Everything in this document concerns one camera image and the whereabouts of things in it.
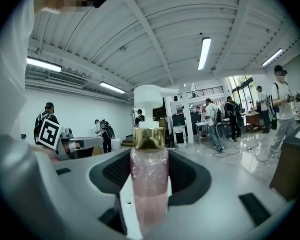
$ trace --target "man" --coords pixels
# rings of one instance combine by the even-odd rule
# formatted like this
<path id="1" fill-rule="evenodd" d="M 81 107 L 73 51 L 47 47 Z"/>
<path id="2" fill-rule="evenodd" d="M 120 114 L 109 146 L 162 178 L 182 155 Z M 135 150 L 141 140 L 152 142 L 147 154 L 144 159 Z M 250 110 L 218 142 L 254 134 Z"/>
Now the man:
<path id="1" fill-rule="evenodd" d="M 112 151 L 112 143 L 111 143 L 111 139 L 109 138 L 109 136 L 106 133 L 106 129 L 101 126 L 100 120 L 96 119 L 94 121 L 94 123 L 95 123 L 95 126 L 96 126 L 96 131 L 95 131 L 96 135 L 103 137 L 103 150 L 104 150 L 104 153 L 111 152 Z"/>
<path id="2" fill-rule="evenodd" d="M 274 67 L 275 83 L 272 86 L 272 104 L 277 107 L 277 129 L 274 138 L 274 144 L 271 146 L 271 158 L 274 158 L 274 152 L 279 148 L 284 136 L 290 135 L 294 131 L 295 121 L 291 107 L 295 97 L 292 96 L 289 85 L 286 82 L 286 70 L 280 65 Z"/>
<path id="3" fill-rule="evenodd" d="M 144 116 L 142 115 L 143 111 L 141 109 L 138 109 L 137 113 L 138 116 L 135 118 L 134 127 L 139 127 L 139 122 L 144 121 Z"/>
<path id="4" fill-rule="evenodd" d="M 196 111 L 198 112 L 199 116 L 202 114 L 202 109 L 199 106 L 196 107 Z"/>
<path id="5" fill-rule="evenodd" d="M 35 120 L 34 139 L 35 139 L 35 143 L 38 145 L 43 145 L 40 142 L 38 142 L 38 138 L 45 119 L 48 119 L 59 125 L 59 122 L 56 119 L 56 116 L 54 115 L 54 105 L 52 102 L 46 103 L 45 111 L 40 113 Z"/>
<path id="6" fill-rule="evenodd" d="M 93 4 L 93 0 L 23 0 L 0 33 L 0 135 L 19 139 L 19 114 L 26 102 L 25 70 L 35 14 L 60 13 Z"/>
<path id="7" fill-rule="evenodd" d="M 224 105 L 224 111 L 226 113 L 226 117 L 230 118 L 230 125 L 231 125 L 231 137 L 236 142 L 235 139 L 235 131 L 236 137 L 241 137 L 241 129 L 236 119 L 236 106 L 237 104 L 232 100 L 231 96 L 226 98 L 226 103 Z"/>
<path id="8" fill-rule="evenodd" d="M 42 117 L 42 119 L 48 118 L 48 120 L 59 125 L 59 122 L 58 122 L 56 116 L 54 115 L 54 113 L 55 113 L 55 111 L 54 111 L 53 103 L 52 102 L 46 103 L 45 111 L 38 115 L 38 117 L 36 118 L 36 121 L 35 121 L 35 125 L 37 125 L 37 123 L 39 122 L 40 116 Z"/>
<path id="9" fill-rule="evenodd" d="M 221 150 L 224 149 L 224 146 L 221 145 L 219 136 L 216 133 L 216 125 L 215 125 L 215 113 L 218 110 L 218 107 L 216 104 L 212 103 L 212 100 L 210 98 L 205 100 L 206 108 L 205 108 L 205 119 L 208 121 L 209 125 L 209 133 L 212 138 L 212 147 L 216 149 L 218 152 L 221 152 Z"/>
<path id="10" fill-rule="evenodd" d="M 262 132 L 263 134 L 269 133 L 269 125 L 270 125 L 270 119 L 269 119 L 269 106 L 268 106 L 268 99 L 267 94 L 265 91 L 262 90 L 261 86 L 257 87 L 257 94 L 258 99 L 261 105 L 261 116 L 265 125 L 265 129 Z"/>

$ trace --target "gray pants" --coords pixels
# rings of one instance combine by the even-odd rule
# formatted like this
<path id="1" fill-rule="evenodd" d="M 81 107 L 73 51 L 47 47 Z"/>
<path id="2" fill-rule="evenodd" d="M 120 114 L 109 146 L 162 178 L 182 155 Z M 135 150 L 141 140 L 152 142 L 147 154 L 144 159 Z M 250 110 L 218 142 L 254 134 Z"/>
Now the gray pants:
<path id="1" fill-rule="evenodd" d="M 264 131 L 269 131 L 270 119 L 269 119 L 269 110 L 261 111 L 261 116 L 265 125 Z"/>
<path id="2" fill-rule="evenodd" d="M 209 126 L 209 130 L 210 130 L 210 137 L 212 139 L 212 146 L 216 150 L 218 150 L 221 147 L 221 142 L 220 142 L 219 136 L 216 133 L 215 125 Z"/>
<path id="3" fill-rule="evenodd" d="M 274 144 L 271 146 L 271 151 L 276 151 L 279 148 L 284 136 L 289 136 L 294 131 L 294 126 L 294 118 L 277 120 L 276 135 L 274 137 Z"/>

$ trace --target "jeans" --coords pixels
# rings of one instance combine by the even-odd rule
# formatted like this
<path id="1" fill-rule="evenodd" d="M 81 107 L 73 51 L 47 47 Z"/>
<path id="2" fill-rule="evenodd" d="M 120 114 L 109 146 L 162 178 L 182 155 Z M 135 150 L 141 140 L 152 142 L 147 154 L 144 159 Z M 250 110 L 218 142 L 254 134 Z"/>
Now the jeans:
<path id="1" fill-rule="evenodd" d="M 112 151 L 112 143 L 111 143 L 111 139 L 108 137 L 108 135 L 106 134 L 106 132 L 103 132 L 102 134 L 103 137 L 103 150 L 104 153 L 107 152 L 111 152 Z"/>
<path id="2" fill-rule="evenodd" d="M 283 141 L 284 136 L 289 136 L 293 133 L 295 127 L 294 118 L 287 119 L 287 120 L 277 120 L 277 128 L 276 128 L 276 135 L 274 137 L 274 144 L 271 146 L 271 151 L 276 151 L 281 142 Z"/>
<path id="3" fill-rule="evenodd" d="M 216 126 L 215 125 L 209 126 L 209 130 L 210 130 L 209 132 L 210 137 L 212 139 L 212 145 L 216 150 L 218 150 L 219 148 L 221 148 L 221 142 L 219 136 L 216 133 Z"/>
<path id="4" fill-rule="evenodd" d="M 235 140 L 235 131 L 236 131 L 236 136 L 240 137 L 241 136 L 241 129 L 238 125 L 238 122 L 236 121 L 236 117 L 233 116 L 233 115 L 230 116 L 230 125 L 231 125 L 232 139 Z"/>
<path id="5" fill-rule="evenodd" d="M 263 119 L 263 122 L 264 122 L 264 125 L 265 125 L 264 131 L 268 132 L 269 131 L 269 125 L 270 125 L 269 110 L 267 109 L 267 110 L 261 111 L 261 116 L 262 116 L 262 119 Z"/>

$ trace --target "ceiling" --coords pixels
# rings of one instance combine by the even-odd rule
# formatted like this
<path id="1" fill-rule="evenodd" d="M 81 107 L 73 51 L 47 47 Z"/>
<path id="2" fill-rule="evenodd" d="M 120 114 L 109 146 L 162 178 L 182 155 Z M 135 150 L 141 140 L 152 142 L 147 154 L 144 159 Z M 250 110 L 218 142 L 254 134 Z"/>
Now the ceiling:
<path id="1" fill-rule="evenodd" d="M 211 46 L 198 70 L 202 38 Z M 84 86 L 46 81 L 28 67 L 29 88 L 127 102 L 142 84 L 170 86 L 264 73 L 261 64 L 279 48 L 275 63 L 300 53 L 300 31 L 278 0 L 107 0 L 99 9 L 36 15 L 29 56 L 62 66 Z M 126 94 L 99 86 L 105 81 Z"/>

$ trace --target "spray bottle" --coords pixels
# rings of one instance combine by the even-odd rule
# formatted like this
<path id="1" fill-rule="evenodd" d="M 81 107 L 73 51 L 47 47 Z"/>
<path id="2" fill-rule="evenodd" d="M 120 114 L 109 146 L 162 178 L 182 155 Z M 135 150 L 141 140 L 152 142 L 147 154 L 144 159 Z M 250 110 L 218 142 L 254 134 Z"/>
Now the spray bottle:
<path id="1" fill-rule="evenodd" d="M 163 106 L 163 97 L 178 89 L 143 85 L 134 90 L 134 106 L 145 111 L 145 121 L 134 128 L 131 176 L 136 214 L 143 237 L 164 218 L 167 211 L 168 151 L 164 128 L 153 121 L 153 109 Z"/>

